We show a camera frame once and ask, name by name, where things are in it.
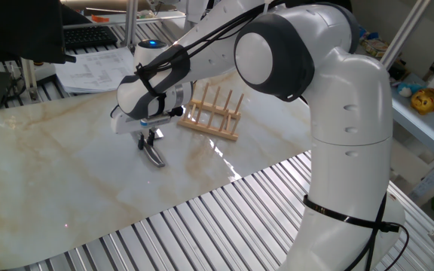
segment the blue object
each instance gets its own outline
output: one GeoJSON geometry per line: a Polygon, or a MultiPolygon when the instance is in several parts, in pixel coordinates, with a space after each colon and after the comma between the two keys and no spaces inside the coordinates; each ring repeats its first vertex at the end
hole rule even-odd
{"type": "Polygon", "coordinates": [[[379,36],[379,34],[377,33],[377,32],[373,32],[373,33],[370,33],[369,35],[368,35],[368,37],[367,37],[367,39],[375,39],[375,38],[379,38],[380,36],[379,36]]]}
{"type": "Polygon", "coordinates": [[[398,94],[403,97],[411,97],[413,94],[415,94],[418,90],[422,90],[423,86],[419,84],[407,84],[407,83],[401,83],[396,88],[396,91],[398,91],[398,94]]]}

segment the desk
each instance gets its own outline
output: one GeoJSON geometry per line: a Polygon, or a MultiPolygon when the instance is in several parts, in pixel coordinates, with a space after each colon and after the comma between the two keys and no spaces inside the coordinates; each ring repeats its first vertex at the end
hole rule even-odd
{"type": "Polygon", "coordinates": [[[301,100],[251,90],[236,72],[208,82],[210,95],[232,88],[233,103],[244,92],[239,140],[162,126],[162,169],[130,135],[111,131],[115,92],[0,110],[0,269],[63,253],[310,148],[301,100]]]}

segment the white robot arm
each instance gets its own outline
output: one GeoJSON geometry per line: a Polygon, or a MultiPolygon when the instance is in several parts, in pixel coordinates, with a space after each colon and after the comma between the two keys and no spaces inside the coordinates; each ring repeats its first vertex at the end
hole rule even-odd
{"type": "Polygon", "coordinates": [[[265,15],[263,9],[256,0],[221,1],[122,81],[118,110],[144,122],[170,120],[191,99],[188,82],[235,68],[254,90],[285,102],[303,96],[311,111],[312,182],[280,270],[372,269],[405,221],[402,206],[386,194],[393,125],[387,71],[352,54],[357,23],[341,7],[276,0],[265,15]]]}

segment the computer monitor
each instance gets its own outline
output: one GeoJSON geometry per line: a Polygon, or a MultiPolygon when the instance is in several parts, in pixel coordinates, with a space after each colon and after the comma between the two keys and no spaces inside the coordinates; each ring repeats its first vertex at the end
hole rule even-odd
{"type": "Polygon", "coordinates": [[[60,5],[60,0],[0,0],[0,58],[74,62],[64,50],[60,5]]]}

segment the wooden peg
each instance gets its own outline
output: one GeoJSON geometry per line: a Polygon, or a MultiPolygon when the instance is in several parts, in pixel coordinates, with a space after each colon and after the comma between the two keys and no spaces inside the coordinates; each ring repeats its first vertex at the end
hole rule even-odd
{"type": "Polygon", "coordinates": [[[219,132],[221,132],[222,129],[224,129],[224,124],[225,124],[225,121],[227,120],[227,116],[228,116],[228,115],[229,115],[229,110],[227,109],[227,110],[225,111],[224,117],[222,118],[222,123],[220,123],[219,132]]]}
{"type": "Polygon", "coordinates": [[[207,90],[209,89],[209,83],[205,85],[205,90],[203,90],[202,101],[199,104],[199,112],[197,113],[197,118],[195,119],[195,123],[199,123],[200,113],[202,113],[203,102],[205,101],[205,96],[207,95],[207,90]]]}
{"type": "Polygon", "coordinates": [[[185,114],[184,114],[184,117],[182,118],[183,120],[186,120],[186,119],[187,119],[187,116],[188,116],[188,110],[189,110],[188,105],[186,105],[186,106],[185,106],[185,114]]]}
{"type": "Polygon", "coordinates": [[[237,128],[237,124],[239,123],[239,120],[240,120],[240,118],[237,118],[237,119],[235,119],[235,123],[234,123],[234,128],[232,128],[232,132],[231,132],[231,135],[233,135],[233,134],[234,134],[234,132],[235,132],[235,129],[237,128]]]}
{"type": "Polygon", "coordinates": [[[207,128],[210,127],[210,124],[212,124],[212,119],[214,118],[215,114],[215,104],[217,103],[217,98],[219,97],[220,87],[217,88],[217,92],[215,93],[214,103],[212,103],[212,113],[210,115],[209,123],[207,124],[207,128]]]}
{"type": "Polygon", "coordinates": [[[229,96],[227,96],[227,101],[225,101],[224,111],[227,109],[227,105],[229,105],[229,101],[231,100],[232,90],[229,92],[229,96]]]}
{"type": "Polygon", "coordinates": [[[237,112],[239,111],[239,107],[240,107],[240,103],[242,102],[242,98],[244,97],[244,95],[242,94],[240,96],[239,102],[237,103],[237,107],[235,108],[235,114],[237,114],[237,112]]]}
{"type": "Polygon", "coordinates": [[[195,108],[196,108],[196,105],[194,104],[194,106],[192,106],[192,112],[191,112],[190,117],[189,117],[191,120],[194,117],[195,108]]]}
{"type": "Polygon", "coordinates": [[[225,129],[226,129],[227,131],[229,130],[229,128],[231,128],[231,120],[232,120],[232,115],[229,114],[229,115],[227,116],[227,127],[225,127],[225,129]]]}

